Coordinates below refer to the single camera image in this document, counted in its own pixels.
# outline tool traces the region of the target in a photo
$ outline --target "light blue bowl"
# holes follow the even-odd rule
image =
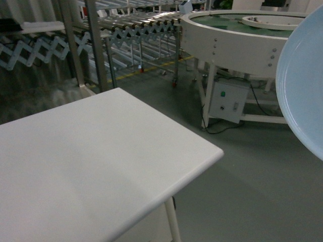
[[[323,160],[323,6],[288,38],[278,61],[276,89],[288,125]]]

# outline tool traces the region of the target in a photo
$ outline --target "table top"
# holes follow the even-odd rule
[[[223,151],[122,89],[0,126],[1,241],[113,241]]]

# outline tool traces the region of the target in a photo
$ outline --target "green conveyor belt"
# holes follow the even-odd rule
[[[239,33],[288,38],[292,30],[260,29],[242,24],[242,18],[260,14],[218,14],[192,18],[195,23]]]

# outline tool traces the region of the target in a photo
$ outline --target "gray floor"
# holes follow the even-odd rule
[[[323,241],[323,162],[287,125],[246,122],[238,129],[207,134],[200,128],[197,85],[184,62],[180,69],[176,88],[172,75],[162,76],[160,70],[118,83],[225,152],[175,195],[183,242]],[[210,131],[229,126],[221,122]]]

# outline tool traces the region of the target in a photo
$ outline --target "white control box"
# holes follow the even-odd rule
[[[193,11],[193,5],[190,0],[183,1],[181,4],[179,4],[178,8],[179,8],[181,14],[188,14],[191,11]]]
[[[249,89],[248,81],[219,78],[213,87],[209,115],[239,123]]]

